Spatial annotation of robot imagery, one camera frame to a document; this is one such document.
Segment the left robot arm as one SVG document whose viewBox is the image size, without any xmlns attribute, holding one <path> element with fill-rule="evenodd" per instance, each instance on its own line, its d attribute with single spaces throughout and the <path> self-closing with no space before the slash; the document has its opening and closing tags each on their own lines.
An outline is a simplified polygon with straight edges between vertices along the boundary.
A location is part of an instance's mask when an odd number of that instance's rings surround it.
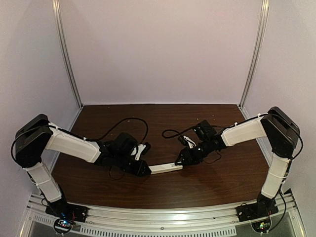
<svg viewBox="0 0 316 237">
<path fill-rule="evenodd" d="M 57 151 L 98 166 L 115 166 L 138 177 L 151 174 L 141 155 L 151 148 L 122 132 L 114 140 L 87 139 L 66 131 L 39 114 L 17 131 L 11 145 L 12 159 L 23 168 L 49 203 L 62 199 L 62 191 L 42 161 L 44 150 Z"/>
</svg>

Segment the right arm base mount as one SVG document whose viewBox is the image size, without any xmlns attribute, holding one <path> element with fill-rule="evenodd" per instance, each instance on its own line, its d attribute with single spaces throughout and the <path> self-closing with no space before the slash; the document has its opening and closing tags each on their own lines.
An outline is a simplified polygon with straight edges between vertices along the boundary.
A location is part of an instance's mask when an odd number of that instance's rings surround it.
<svg viewBox="0 0 316 237">
<path fill-rule="evenodd" d="M 236 207 L 236 212 L 239 222 L 255 221 L 251 223 L 253 230 L 265 234 L 272 227 L 271 215 L 278 213 L 278 207 L 274 199 L 259 194 L 255 203 L 243 203 Z"/>
</svg>

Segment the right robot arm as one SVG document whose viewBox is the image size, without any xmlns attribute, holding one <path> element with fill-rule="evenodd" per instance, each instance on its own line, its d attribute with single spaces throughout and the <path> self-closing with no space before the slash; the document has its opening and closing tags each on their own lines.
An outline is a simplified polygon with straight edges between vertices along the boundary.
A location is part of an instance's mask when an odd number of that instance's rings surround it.
<svg viewBox="0 0 316 237">
<path fill-rule="evenodd" d="M 270 207 L 287 179 L 292 162 L 302 152 L 303 145 L 300 128 L 279 107 L 272 107 L 266 113 L 258 114 L 243 122 L 223 127 L 211 125 L 207 120 L 190 128 L 199 138 L 194 145 L 186 141 L 184 133 L 178 134 L 185 145 L 178 155 L 175 165 L 196 165 L 212 152 L 252 140 L 267 140 L 271 147 L 271 162 L 266 180 L 257 196 L 257 203 Z"/>
</svg>

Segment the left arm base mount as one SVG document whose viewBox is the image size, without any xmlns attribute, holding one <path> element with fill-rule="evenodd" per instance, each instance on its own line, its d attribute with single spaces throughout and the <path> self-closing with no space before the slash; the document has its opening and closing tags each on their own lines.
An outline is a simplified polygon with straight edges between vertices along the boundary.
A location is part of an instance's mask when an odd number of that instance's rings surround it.
<svg viewBox="0 0 316 237">
<path fill-rule="evenodd" d="M 53 228 L 57 234 L 64 236 L 69 233 L 77 222 L 84 223 L 87 218 L 88 208 L 82 205 L 70 204 L 62 197 L 55 202 L 47 203 L 46 214 L 57 217 L 53 223 Z"/>
</svg>

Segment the white remote control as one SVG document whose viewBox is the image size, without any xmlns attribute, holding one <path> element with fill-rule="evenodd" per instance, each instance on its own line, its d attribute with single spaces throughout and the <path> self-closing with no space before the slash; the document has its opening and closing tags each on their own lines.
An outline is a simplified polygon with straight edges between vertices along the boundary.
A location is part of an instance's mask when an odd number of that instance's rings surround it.
<svg viewBox="0 0 316 237">
<path fill-rule="evenodd" d="M 160 165 L 151 165 L 149 166 L 149 169 L 151 170 L 151 175 L 154 175 L 154 174 L 161 174 L 161 173 L 182 170 L 183 166 L 176 165 L 175 163 L 166 163 L 166 164 L 160 164 Z"/>
</svg>

